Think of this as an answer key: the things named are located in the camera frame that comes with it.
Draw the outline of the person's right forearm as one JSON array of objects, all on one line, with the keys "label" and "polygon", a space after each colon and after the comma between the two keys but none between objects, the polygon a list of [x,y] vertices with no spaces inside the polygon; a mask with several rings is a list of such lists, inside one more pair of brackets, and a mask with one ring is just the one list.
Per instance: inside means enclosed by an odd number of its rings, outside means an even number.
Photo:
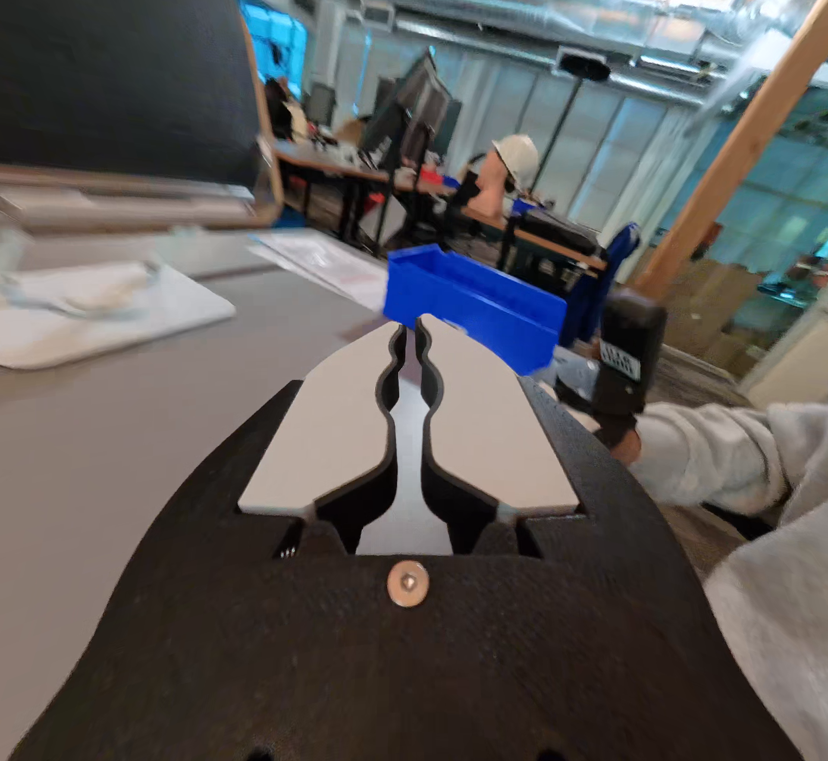
[{"label": "person's right forearm", "polygon": [[782,524],[826,503],[825,404],[754,411],[657,403],[638,419],[637,435],[630,469],[657,502],[745,516],[781,507]]}]

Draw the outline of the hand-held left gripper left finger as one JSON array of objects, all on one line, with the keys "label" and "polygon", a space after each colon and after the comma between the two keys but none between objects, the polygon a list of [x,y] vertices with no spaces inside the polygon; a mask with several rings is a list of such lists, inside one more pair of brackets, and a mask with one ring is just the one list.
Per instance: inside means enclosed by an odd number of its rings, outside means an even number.
[{"label": "hand-held left gripper left finger", "polygon": [[387,468],[407,335],[383,324],[307,374],[238,499],[242,513],[310,519]]}]

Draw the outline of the wooden support beam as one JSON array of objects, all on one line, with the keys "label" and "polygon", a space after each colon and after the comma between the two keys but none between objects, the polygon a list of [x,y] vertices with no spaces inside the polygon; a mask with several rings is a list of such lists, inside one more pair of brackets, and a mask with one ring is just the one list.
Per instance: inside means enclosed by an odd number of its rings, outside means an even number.
[{"label": "wooden support beam", "polygon": [[827,0],[815,0],[634,288],[660,301],[764,153],[827,56]]}]

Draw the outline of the printed white paper sheet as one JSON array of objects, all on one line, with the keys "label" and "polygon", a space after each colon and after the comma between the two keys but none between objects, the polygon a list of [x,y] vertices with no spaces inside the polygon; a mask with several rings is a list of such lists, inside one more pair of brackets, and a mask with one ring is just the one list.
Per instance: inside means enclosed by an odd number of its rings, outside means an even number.
[{"label": "printed white paper sheet", "polygon": [[369,311],[383,311],[388,286],[385,264],[329,235],[298,228],[252,234],[249,251]]}]

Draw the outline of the blue plastic storage bin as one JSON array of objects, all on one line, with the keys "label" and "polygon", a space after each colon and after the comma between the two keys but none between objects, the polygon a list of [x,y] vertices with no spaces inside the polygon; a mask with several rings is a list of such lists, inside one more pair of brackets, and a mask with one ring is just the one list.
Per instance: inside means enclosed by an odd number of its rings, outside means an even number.
[{"label": "blue plastic storage bin", "polygon": [[518,375],[529,376],[552,362],[566,303],[432,244],[389,253],[383,313],[410,329],[432,314],[486,346]]}]

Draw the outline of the white monitor stand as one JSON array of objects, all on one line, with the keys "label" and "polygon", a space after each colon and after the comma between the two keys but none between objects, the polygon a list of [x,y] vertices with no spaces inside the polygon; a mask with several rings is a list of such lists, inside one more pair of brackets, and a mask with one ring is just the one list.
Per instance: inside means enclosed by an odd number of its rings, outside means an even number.
[{"label": "white monitor stand", "polygon": [[[253,202],[244,186],[3,167],[2,368],[55,368],[232,319],[171,253],[201,228],[244,225]],[[173,233],[130,260],[20,268],[37,231],[158,228]]]}]

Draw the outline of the white hard hat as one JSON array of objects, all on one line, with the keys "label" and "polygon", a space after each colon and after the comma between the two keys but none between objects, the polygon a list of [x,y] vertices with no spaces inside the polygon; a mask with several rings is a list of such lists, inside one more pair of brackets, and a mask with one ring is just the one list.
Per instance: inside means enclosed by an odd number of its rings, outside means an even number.
[{"label": "white hard hat", "polygon": [[492,142],[508,177],[517,191],[526,191],[533,185],[537,174],[540,155],[529,135],[512,134]]}]

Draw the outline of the brown cardboard box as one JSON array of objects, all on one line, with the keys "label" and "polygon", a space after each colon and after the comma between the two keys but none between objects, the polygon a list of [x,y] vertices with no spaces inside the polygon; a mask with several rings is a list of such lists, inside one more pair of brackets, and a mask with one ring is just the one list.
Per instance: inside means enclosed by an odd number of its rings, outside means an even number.
[{"label": "brown cardboard box", "polygon": [[665,346],[743,378],[767,339],[759,292],[767,275],[710,258],[688,262],[664,299]]}]

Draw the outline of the black round lamp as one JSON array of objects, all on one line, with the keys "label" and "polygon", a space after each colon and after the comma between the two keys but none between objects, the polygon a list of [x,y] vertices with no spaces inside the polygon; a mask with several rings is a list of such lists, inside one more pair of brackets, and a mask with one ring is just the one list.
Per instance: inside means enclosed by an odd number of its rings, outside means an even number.
[{"label": "black round lamp", "polygon": [[580,94],[585,82],[605,83],[611,74],[611,68],[605,61],[605,57],[594,53],[585,52],[562,52],[558,57],[557,68],[570,76],[573,80],[571,90],[567,95],[561,114],[558,116],[552,134],[541,155],[533,179],[532,191],[536,190],[544,169],[552,155],[552,151],[558,142],[565,123],[574,107],[574,103]]}]

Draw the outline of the black bag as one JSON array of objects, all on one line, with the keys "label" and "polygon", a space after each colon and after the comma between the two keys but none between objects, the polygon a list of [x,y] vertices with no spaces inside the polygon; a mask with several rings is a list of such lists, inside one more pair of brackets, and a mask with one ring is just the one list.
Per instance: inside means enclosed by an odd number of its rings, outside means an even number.
[{"label": "black bag", "polygon": [[581,255],[604,257],[605,250],[599,244],[594,230],[560,217],[548,208],[535,207],[526,211],[521,216],[518,228]]}]

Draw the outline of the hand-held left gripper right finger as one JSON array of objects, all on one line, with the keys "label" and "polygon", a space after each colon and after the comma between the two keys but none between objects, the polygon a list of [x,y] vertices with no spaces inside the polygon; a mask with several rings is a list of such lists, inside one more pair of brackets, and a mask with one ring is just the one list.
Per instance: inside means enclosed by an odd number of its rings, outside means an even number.
[{"label": "hand-held left gripper right finger", "polygon": [[416,334],[422,449],[438,477],[507,522],[575,513],[579,498],[512,368],[432,314]]}]

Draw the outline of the long wooden desk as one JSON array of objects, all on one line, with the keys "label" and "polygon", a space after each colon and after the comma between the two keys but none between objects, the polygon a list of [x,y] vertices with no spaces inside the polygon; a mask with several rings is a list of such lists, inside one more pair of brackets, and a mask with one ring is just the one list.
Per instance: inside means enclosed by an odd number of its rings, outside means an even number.
[{"label": "long wooden desk", "polygon": [[273,155],[281,169],[287,174],[287,182],[298,179],[304,185],[299,204],[290,204],[292,209],[301,212],[308,223],[310,219],[311,199],[314,186],[323,185],[339,179],[343,184],[343,197],[339,211],[339,225],[336,236],[341,242],[355,242],[355,228],[364,215],[365,201],[370,194],[383,196],[380,217],[371,250],[377,252],[382,244],[382,233],[388,213],[390,198],[394,195],[427,195],[433,198],[450,197],[456,186],[443,182],[431,182],[423,179],[417,172],[396,170],[392,175],[384,170],[366,166],[362,161],[350,163],[335,151],[322,149],[312,142],[293,143],[275,141]]}]

